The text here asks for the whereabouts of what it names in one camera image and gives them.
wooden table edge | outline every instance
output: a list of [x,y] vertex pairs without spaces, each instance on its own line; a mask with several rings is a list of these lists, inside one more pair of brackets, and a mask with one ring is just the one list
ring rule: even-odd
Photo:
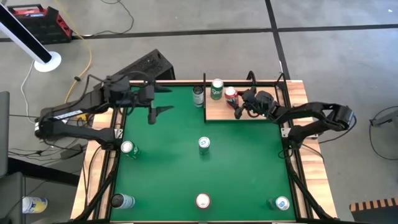
[[[274,82],[275,80],[258,80],[257,82]],[[184,82],[197,82],[203,83],[203,80],[159,80],[157,83],[184,83]],[[224,82],[247,82],[250,84],[250,80],[224,80]],[[302,80],[287,80],[287,86],[289,91],[289,98],[290,103],[292,106],[301,105],[303,103],[308,102],[307,94],[305,92],[304,84]],[[142,83],[142,81],[130,81],[130,83]],[[93,121],[93,128],[101,129],[101,128],[109,128],[111,125],[111,117],[112,117],[112,110],[108,110],[103,114],[97,114],[94,117]],[[118,114],[117,120],[121,120],[121,115]],[[306,125],[311,121],[308,119],[296,119],[294,120],[295,124]],[[314,148],[318,152],[320,152],[320,147],[317,140],[305,140],[304,142],[306,145]],[[85,160],[83,162],[85,170],[86,170],[86,178],[88,178],[88,165],[90,164],[91,158],[93,157],[93,153],[95,152],[96,148],[98,147],[98,143],[95,141],[89,141],[88,147],[85,154]],[[301,152],[301,159],[303,163],[304,175],[306,177],[307,188],[313,194],[315,200],[323,207],[323,209],[331,216],[336,217],[336,210],[333,203],[333,198],[331,196],[330,186],[328,183],[328,178],[326,176],[325,166],[322,163],[322,159],[315,155],[309,154],[309,152],[303,153],[306,149],[300,150]],[[90,175],[90,186],[88,188],[88,201],[90,201],[95,193],[98,190],[99,180],[101,175],[101,170],[104,162],[104,151],[99,150],[96,154],[95,161],[93,162],[91,168],[91,175]],[[316,166],[316,173],[314,174],[313,168]],[[298,204],[301,216],[303,218],[306,217],[305,215],[305,207],[303,201],[303,195],[301,194],[300,190],[296,186]],[[101,210],[99,212],[99,218],[105,217],[106,206],[108,202],[108,195],[109,195],[109,188],[104,193],[102,198],[100,207]],[[84,208],[84,201],[85,201],[85,189],[84,189],[84,180],[83,180],[83,171],[80,175],[79,184],[76,190],[75,201],[73,203],[72,212],[70,218],[76,218],[80,215]]]

gray floor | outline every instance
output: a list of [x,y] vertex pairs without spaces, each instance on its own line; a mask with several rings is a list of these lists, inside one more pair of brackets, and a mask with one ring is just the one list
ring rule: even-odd
[[[40,0],[54,6],[50,0]],[[131,32],[168,30],[269,27],[262,0],[135,0],[124,1],[135,18]],[[279,27],[344,26],[398,23],[398,3],[388,0],[272,0]],[[8,0],[7,5],[28,4],[27,0]],[[106,29],[123,31],[129,18],[118,5],[100,1],[62,0],[82,34]],[[373,153],[368,140],[368,119],[379,110],[398,105],[398,30],[356,30],[336,32],[281,33],[280,38],[292,79],[304,80],[310,101],[349,105],[358,119],[347,136],[322,145],[333,199],[338,216],[352,220],[352,202],[398,196],[398,162],[386,161]],[[203,72],[210,78],[244,78],[253,70],[258,79],[272,79],[280,72],[272,34],[229,34],[180,37],[142,37],[89,40],[93,50],[90,73],[105,77],[153,49],[159,49],[174,65],[178,79],[198,79]],[[49,73],[32,72],[26,85],[31,115],[40,109],[63,103],[72,84],[88,61],[82,41],[50,45],[63,62]],[[19,87],[29,70],[31,59],[15,44],[0,43],[2,54],[0,90],[11,92],[11,113],[24,114],[25,104]],[[77,98],[79,85],[72,98]],[[33,125],[25,118],[11,118],[10,148],[26,150],[45,146],[34,137]],[[397,131],[391,124],[373,130],[375,146],[385,156],[398,157]],[[325,133],[321,139],[336,136]],[[69,139],[60,142],[66,145]],[[58,158],[54,154],[40,159]],[[43,164],[28,158],[28,161]],[[51,165],[74,171],[82,158]],[[33,188],[35,181],[28,183]],[[75,188],[46,183],[35,195],[50,199],[53,207],[40,215],[27,217],[28,223],[66,221]],[[68,200],[61,201],[62,196]]]

green felt surface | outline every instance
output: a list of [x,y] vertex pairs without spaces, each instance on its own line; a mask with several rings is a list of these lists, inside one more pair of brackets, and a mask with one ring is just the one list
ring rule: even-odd
[[[140,158],[121,155],[115,193],[132,195],[131,209],[112,209],[111,221],[256,221],[295,220],[293,205],[271,210],[272,197],[292,197],[278,125],[267,121],[203,120],[193,105],[192,87],[157,93],[155,106],[174,105],[154,125],[147,110],[127,117],[124,140],[136,143]],[[210,139],[210,153],[199,154],[198,140]],[[211,205],[200,210],[196,196],[207,193]]]

can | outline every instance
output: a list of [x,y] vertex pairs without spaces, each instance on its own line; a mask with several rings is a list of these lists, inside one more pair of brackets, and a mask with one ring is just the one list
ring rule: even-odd
[[132,208],[136,204],[133,196],[125,194],[115,194],[111,198],[111,206],[116,209]]
[[197,207],[200,209],[206,209],[210,206],[210,197],[208,194],[201,193],[196,199]]
[[203,92],[203,86],[195,85],[192,88],[193,104],[198,108],[203,106]]
[[199,153],[205,154],[209,151],[210,148],[210,139],[208,137],[202,137],[198,141],[199,144]]
[[289,200],[285,196],[280,196],[277,198],[270,198],[268,200],[268,204],[269,204],[270,208],[273,210],[279,209],[279,210],[285,211],[290,207]]
[[125,155],[133,159],[137,159],[140,154],[137,144],[134,144],[131,141],[124,141],[120,148]]
[[238,91],[236,91],[235,90],[235,88],[233,88],[233,87],[228,87],[227,89],[225,89],[225,100],[226,100],[226,102],[227,102],[227,105],[229,106],[229,107],[231,107],[232,108],[232,106],[230,105],[230,103],[232,103],[232,104],[238,104],[239,102],[238,102],[238,100],[239,100],[239,98],[238,98]]
[[223,96],[223,87],[224,87],[224,82],[221,79],[219,78],[214,79],[213,82],[211,83],[210,97],[213,100],[221,99],[221,97]]
[[24,197],[22,199],[22,213],[40,213],[43,212],[49,201],[46,198],[40,197]]

yellow cable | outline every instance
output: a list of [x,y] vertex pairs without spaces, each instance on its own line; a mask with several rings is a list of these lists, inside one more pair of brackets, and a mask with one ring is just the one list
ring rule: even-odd
[[[63,5],[58,1],[58,0],[53,0],[54,3],[58,6],[58,8],[61,10],[62,14],[64,14],[67,17],[67,22],[71,25],[73,32],[82,40],[84,41],[84,43],[87,46],[87,49],[90,53],[90,60],[88,61],[88,64],[86,66],[86,68],[80,73],[80,75],[78,76],[79,78],[82,78],[83,75],[86,74],[87,70],[90,68],[91,66],[91,61],[93,59],[93,53],[91,51],[90,45],[88,44],[88,41],[86,39],[84,39],[77,31],[76,29],[76,25],[75,23],[72,21],[72,19],[70,18],[70,16],[68,15],[68,13],[65,11],[65,8],[63,7]],[[74,87],[76,86],[77,81],[75,80],[72,84],[72,86],[70,87],[67,97],[65,98],[65,103],[68,101],[70,94],[72,93],[72,90],[74,89]]]

